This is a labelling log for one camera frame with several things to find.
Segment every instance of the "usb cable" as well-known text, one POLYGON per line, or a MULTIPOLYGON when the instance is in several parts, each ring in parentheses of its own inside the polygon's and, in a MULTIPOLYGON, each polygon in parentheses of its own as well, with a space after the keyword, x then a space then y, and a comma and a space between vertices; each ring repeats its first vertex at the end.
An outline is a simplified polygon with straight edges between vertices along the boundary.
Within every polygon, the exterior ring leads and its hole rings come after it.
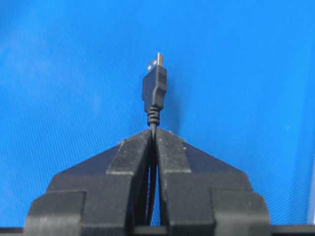
MULTIPOLYGON (((148 64, 147 75, 143 78, 142 100, 144 111, 147 113, 147 123, 152 131, 152 147, 155 148, 155 133, 159 126, 159 112, 163 109, 164 96, 166 94, 167 70, 163 67, 163 55, 158 53, 148 64)), ((147 200, 146 224, 150 225, 154 207, 154 196, 157 178, 157 158, 155 151, 151 150, 149 160, 150 190, 147 200)))

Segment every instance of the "blue fabric backdrop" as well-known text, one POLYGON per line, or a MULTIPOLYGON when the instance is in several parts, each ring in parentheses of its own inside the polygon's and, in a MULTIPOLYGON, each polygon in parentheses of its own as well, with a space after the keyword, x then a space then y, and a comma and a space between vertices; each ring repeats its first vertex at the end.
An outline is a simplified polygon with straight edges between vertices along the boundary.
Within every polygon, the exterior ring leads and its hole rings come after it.
POLYGON ((156 52, 161 127, 244 170, 272 223, 306 222, 315 1, 2 0, 0 226, 22 226, 53 174, 147 128, 156 52))

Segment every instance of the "black plug housing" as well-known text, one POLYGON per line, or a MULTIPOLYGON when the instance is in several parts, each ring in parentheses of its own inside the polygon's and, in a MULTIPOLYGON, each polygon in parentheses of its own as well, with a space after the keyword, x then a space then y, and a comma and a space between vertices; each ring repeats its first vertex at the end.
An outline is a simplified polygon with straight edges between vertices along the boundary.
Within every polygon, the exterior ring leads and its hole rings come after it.
POLYGON ((148 66, 148 74, 143 78, 142 100, 144 111, 148 114, 148 125, 159 125, 159 112, 163 109, 167 89, 167 70, 162 61, 153 60, 148 66))

